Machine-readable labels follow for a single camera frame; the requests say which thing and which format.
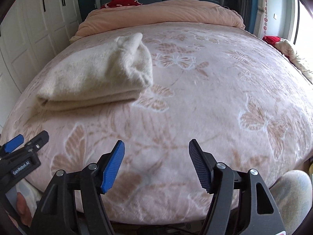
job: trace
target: black door handle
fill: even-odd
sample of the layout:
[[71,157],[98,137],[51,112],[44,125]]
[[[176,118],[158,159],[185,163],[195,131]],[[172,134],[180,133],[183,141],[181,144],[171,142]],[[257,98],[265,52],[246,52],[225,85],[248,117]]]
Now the black door handle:
[[44,0],[42,0],[43,11],[46,12],[46,5],[44,5]]

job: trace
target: white cloth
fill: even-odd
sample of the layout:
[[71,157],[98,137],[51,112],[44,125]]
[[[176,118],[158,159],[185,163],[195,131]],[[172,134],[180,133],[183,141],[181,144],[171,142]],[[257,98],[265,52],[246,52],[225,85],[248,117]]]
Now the white cloth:
[[281,39],[275,43],[275,48],[285,56],[288,56],[289,61],[313,84],[313,64],[310,64],[307,59],[299,54],[294,44],[289,40]]
[[283,219],[286,234],[292,235],[312,207],[312,184],[305,172],[291,170],[270,188]]
[[135,33],[69,55],[49,71],[36,97],[43,109],[69,110],[138,99],[152,85],[151,55]]

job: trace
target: red cloth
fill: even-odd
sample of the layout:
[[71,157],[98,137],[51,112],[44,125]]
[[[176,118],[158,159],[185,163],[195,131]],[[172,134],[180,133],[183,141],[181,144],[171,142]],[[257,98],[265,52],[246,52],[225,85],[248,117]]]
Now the red cloth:
[[264,40],[267,44],[275,47],[274,44],[276,42],[279,42],[281,40],[281,38],[277,37],[277,36],[264,36],[262,40]]
[[117,8],[123,6],[138,6],[138,5],[142,5],[142,3],[139,3],[137,0],[112,0],[109,3],[102,5],[101,9]]

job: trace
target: wardrobe door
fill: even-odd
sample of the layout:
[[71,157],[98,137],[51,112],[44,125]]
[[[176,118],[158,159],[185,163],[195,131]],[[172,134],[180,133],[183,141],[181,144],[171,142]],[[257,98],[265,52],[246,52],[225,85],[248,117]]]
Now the wardrobe door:
[[21,92],[11,78],[0,52],[0,133],[20,95]]
[[0,26],[0,50],[18,89],[22,92],[40,71],[29,41],[21,0],[16,0]]
[[80,15],[77,12],[79,11],[78,3],[76,2],[76,0],[63,0],[62,5],[66,26],[68,29],[69,37],[71,38],[76,34],[79,26]]
[[22,11],[29,41],[38,64],[43,68],[56,56],[54,43],[45,18],[46,0],[22,0]]
[[63,0],[47,0],[45,1],[45,6],[47,12],[45,13],[45,19],[53,36],[57,53],[60,53],[70,44],[70,34],[62,10],[64,2]]

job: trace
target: pink blanket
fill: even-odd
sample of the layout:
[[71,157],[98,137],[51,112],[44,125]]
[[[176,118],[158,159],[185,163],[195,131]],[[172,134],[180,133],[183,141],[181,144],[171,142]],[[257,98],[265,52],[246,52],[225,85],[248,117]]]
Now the pink blanket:
[[[66,57],[141,32],[154,85],[137,101],[42,110],[36,94]],[[281,54],[239,28],[158,23],[85,37],[58,54],[19,98],[0,145],[46,130],[41,166],[27,180],[43,191],[58,169],[75,172],[125,142],[123,163],[102,199],[109,219],[169,224],[204,219],[212,196],[188,154],[196,138],[232,169],[257,169],[268,186],[313,150],[313,90]],[[77,208],[82,202],[77,194]]]
[[245,28],[237,12],[218,4],[198,0],[169,0],[148,5],[92,11],[80,24],[71,42],[115,29],[161,22],[194,22]]

